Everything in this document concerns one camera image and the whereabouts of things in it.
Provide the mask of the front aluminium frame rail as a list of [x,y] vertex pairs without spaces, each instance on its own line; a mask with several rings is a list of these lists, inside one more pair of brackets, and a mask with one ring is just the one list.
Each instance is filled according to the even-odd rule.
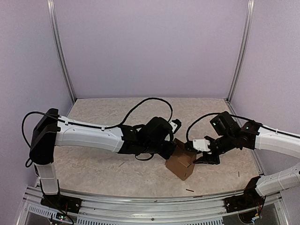
[[225,198],[241,191],[184,197],[123,197],[61,190],[63,195],[82,200],[71,220],[59,219],[59,211],[41,205],[40,186],[25,190],[16,225],[241,225],[250,217],[252,225],[287,225],[287,213],[280,194],[269,195],[262,206],[227,212]]

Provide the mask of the brown cardboard box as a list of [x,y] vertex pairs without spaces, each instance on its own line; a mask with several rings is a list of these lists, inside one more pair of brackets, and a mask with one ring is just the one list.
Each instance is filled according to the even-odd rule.
[[193,173],[196,153],[187,151],[185,144],[179,139],[175,138],[174,142],[176,148],[170,158],[165,161],[165,166],[178,178],[185,181]]

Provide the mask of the aluminium corner post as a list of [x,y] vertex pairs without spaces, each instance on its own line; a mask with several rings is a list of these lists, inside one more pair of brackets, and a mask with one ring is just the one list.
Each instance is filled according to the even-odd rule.
[[243,61],[244,61],[246,50],[247,50],[248,38],[249,38],[250,31],[251,31],[254,7],[255,7],[255,1],[248,0],[247,1],[246,18],[245,18],[245,23],[244,23],[244,28],[243,28],[242,38],[241,38],[239,54],[237,57],[237,63],[236,63],[235,70],[233,73],[233,78],[232,78],[231,86],[229,89],[229,93],[226,98],[226,101],[229,105],[231,104],[231,102],[233,100],[233,97],[234,97],[234,94],[235,94],[235,91],[237,88],[238,80],[240,77],[240,73],[242,70],[242,65],[243,65]]
[[67,92],[70,97],[70,100],[71,100],[72,104],[74,104],[77,100],[77,97],[76,97],[75,90],[74,90],[74,87],[73,87],[73,84],[72,84],[72,81],[71,81],[71,78],[70,78],[70,75],[68,72],[65,55],[63,52],[63,47],[62,47],[60,33],[59,33],[58,20],[57,20],[57,16],[56,16],[55,3],[54,3],[54,0],[47,0],[46,2],[47,2],[50,24],[51,24],[52,33],[53,33],[54,44],[56,47],[58,60],[59,60],[60,67],[62,70],[63,79],[66,83]]

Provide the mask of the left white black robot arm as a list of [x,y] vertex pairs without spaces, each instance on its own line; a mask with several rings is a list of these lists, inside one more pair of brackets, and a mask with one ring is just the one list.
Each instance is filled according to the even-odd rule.
[[114,126],[83,123],[60,116],[58,109],[41,112],[42,119],[34,127],[29,160],[39,175],[41,205],[61,213],[79,213],[82,200],[60,193],[54,166],[56,146],[80,146],[107,150],[118,154],[155,154],[169,159],[176,144],[174,134],[181,127],[178,119],[153,117],[147,124],[129,126],[123,122]]

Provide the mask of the right aluminium corner post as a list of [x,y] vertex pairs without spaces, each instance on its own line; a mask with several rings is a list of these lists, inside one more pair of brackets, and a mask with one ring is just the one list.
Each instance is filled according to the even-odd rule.
[[231,104],[231,102],[233,100],[233,97],[234,97],[234,94],[235,94],[235,91],[237,88],[238,80],[240,77],[240,73],[242,70],[242,65],[243,65],[243,61],[244,61],[246,50],[247,50],[248,38],[249,38],[250,31],[251,31],[254,7],[255,7],[255,1],[248,0],[247,1],[246,18],[245,18],[245,23],[244,23],[244,28],[243,28],[242,38],[241,38],[239,54],[237,57],[237,63],[236,63],[235,70],[233,73],[233,78],[232,78],[231,86],[229,89],[229,93],[226,98],[226,101],[229,105]]

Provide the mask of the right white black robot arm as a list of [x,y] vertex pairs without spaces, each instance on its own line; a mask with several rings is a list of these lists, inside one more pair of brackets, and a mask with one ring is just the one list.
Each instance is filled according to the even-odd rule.
[[[245,118],[245,124],[239,126],[236,115],[227,111],[211,113],[210,124],[218,134],[214,139],[205,136],[203,139],[189,139],[186,132],[186,146],[190,151],[202,156],[194,164],[218,165],[220,155],[233,149],[269,150],[291,156],[300,157],[300,136],[293,133],[270,128],[262,123]],[[262,207],[268,195],[299,186],[300,165],[267,176],[252,178],[241,195],[234,195],[224,200],[226,211],[236,212],[253,207]]]

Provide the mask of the left aluminium corner post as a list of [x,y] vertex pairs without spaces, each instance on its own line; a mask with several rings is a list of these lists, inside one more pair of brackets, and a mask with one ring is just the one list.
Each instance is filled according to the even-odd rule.
[[51,24],[52,33],[53,33],[54,44],[56,47],[58,60],[59,60],[60,67],[62,70],[63,79],[66,83],[67,92],[70,97],[70,100],[71,100],[72,104],[74,104],[77,100],[77,97],[76,97],[75,90],[74,90],[74,87],[73,87],[73,84],[72,84],[72,81],[71,81],[71,78],[70,78],[70,75],[68,72],[65,55],[63,52],[63,47],[62,47],[60,33],[59,33],[58,20],[57,20],[57,16],[56,16],[55,3],[54,3],[54,0],[47,0],[46,2],[47,2],[50,24]]

